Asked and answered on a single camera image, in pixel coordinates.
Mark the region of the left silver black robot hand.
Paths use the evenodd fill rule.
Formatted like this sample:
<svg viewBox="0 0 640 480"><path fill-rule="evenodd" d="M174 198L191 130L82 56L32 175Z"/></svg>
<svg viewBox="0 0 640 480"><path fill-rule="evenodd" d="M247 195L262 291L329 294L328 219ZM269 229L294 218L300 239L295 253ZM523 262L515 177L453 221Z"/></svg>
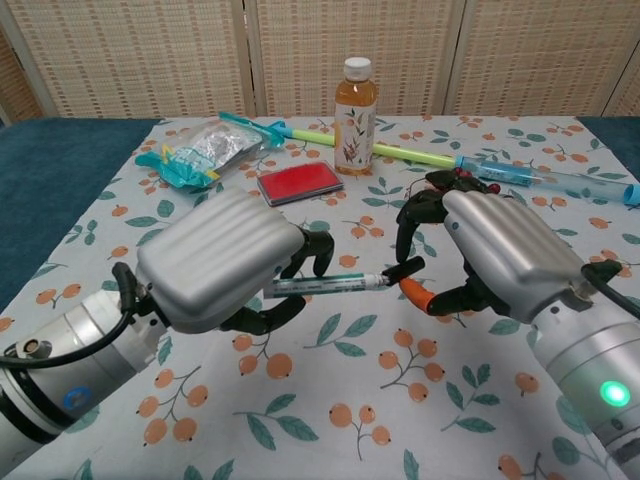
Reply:
<svg viewBox="0 0 640 480"><path fill-rule="evenodd" d="M294 319L306 302L294 294L262 311L248 302L274 278L293 278L308 258L314 274L324 275L334 248L329 232L301 228L233 187L143 244L135 276L177 332L264 335Z"/></svg>

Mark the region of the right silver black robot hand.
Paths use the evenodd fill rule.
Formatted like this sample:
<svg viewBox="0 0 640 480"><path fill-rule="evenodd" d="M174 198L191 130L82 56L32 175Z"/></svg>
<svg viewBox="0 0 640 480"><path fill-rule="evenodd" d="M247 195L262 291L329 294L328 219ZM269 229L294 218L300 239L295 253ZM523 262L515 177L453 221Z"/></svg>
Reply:
<svg viewBox="0 0 640 480"><path fill-rule="evenodd" d="M583 311L592 288L582 259L531 209L465 170L426 174L429 188L409 197L396 222L396 260L409 256L421 224L441 224L464 258L465 283L435 295L431 316L492 309L531 323L556 302Z"/></svg>

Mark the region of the black marker cap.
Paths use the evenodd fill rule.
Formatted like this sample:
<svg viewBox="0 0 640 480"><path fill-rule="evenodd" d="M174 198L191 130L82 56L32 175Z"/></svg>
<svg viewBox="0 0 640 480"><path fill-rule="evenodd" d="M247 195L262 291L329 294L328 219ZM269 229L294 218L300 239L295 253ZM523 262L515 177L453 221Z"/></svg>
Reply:
<svg viewBox="0 0 640 480"><path fill-rule="evenodd" d="M410 277L414 273L420 271L425 267L425 261L420 256L415 256L401 262L397 265L391 266L381 272L381 275L385 278L386 286L393 286L399 283L401 280Z"/></svg>

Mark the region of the white green marker pen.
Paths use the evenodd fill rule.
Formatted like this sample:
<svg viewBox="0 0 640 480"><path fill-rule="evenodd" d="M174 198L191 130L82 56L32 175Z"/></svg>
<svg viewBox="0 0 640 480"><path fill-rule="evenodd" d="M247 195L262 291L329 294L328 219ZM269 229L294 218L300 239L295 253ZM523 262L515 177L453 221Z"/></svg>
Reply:
<svg viewBox="0 0 640 480"><path fill-rule="evenodd" d="M325 277L275 279L264 287L266 299L292 296L330 295L379 290L386 288L390 279L383 274L358 273Z"/></svg>

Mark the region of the tea bottle with white cap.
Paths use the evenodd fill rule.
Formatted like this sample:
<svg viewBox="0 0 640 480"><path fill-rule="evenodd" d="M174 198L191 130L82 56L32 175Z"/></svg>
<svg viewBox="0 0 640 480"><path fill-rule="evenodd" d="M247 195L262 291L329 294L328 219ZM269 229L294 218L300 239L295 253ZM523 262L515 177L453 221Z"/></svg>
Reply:
<svg viewBox="0 0 640 480"><path fill-rule="evenodd" d="M344 78L335 92L334 167L345 175L371 172L378 88L366 57L344 61Z"/></svg>

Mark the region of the dark purple grape bunch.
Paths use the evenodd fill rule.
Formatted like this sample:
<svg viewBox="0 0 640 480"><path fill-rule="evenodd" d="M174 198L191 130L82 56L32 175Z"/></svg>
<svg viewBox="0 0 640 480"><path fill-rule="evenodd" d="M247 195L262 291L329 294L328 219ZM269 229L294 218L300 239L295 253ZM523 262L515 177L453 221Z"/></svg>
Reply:
<svg viewBox="0 0 640 480"><path fill-rule="evenodd" d="M480 192L483 194L499 194L501 187L497 183L486 184L474 177L470 171L461 167L453 170L438 170L425 175L429 186L408 197L408 202L437 203L450 191Z"/></svg>

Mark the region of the silver teal snack bag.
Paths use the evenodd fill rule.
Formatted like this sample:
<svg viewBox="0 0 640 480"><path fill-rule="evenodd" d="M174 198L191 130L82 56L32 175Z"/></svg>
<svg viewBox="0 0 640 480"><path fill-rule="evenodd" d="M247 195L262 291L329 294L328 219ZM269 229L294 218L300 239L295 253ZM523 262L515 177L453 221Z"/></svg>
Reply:
<svg viewBox="0 0 640 480"><path fill-rule="evenodd" d="M207 187L240 159L256 153L264 136L232 122L205 123L160 143L135 159L172 187Z"/></svg>

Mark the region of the red ink stamp pad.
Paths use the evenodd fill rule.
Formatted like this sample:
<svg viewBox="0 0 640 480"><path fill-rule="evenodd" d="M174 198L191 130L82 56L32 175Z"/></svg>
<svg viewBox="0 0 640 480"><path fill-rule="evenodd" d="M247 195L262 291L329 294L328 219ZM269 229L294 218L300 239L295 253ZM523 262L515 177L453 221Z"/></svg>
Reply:
<svg viewBox="0 0 640 480"><path fill-rule="evenodd" d="M272 172L259 177L257 183L260 192L272 207L344 188L343 181L324 162L313 162Z"/></svg>

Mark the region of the green blue water pump toy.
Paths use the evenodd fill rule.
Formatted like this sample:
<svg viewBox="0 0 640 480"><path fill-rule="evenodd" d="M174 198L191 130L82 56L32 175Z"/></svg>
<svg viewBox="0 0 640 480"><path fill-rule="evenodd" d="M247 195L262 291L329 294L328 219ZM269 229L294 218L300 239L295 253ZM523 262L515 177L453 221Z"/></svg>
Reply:
<svg viewBox="0 0 640 480"><path fill-rule="evenodd" d="M602 199L629 207L640 207L640 184L609 181L602 177L545 172L530 166L514 166L466 156L448 157L400 147L376 144L373 152L383 157L405 160L441 169L461 168L498 183L541 188L570 194L576 198Z"/></svg>

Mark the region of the fruit and leaf print tablecloth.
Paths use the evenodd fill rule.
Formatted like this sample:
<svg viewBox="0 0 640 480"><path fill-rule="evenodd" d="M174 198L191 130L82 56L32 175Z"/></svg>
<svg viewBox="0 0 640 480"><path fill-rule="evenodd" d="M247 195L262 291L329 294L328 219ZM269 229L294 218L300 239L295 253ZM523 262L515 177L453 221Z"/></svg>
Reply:
<svg viewBox="0 0 640 480"><path fill-rule="evenodd" d="M527 325L398 287L306 297L270 336L167 332L159 360L7 480L627 480Z"/></svg>

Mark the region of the woven bamboo folding screen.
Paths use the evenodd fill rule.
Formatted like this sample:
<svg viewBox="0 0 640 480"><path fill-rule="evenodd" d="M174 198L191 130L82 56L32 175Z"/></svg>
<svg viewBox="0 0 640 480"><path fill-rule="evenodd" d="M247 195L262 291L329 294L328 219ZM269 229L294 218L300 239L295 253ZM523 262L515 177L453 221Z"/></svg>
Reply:
<svg viewBox="0 0 640 480"><path fill-rule="evenodd" d="M640 0L0 0L0 112L640 116Z"/></svg>

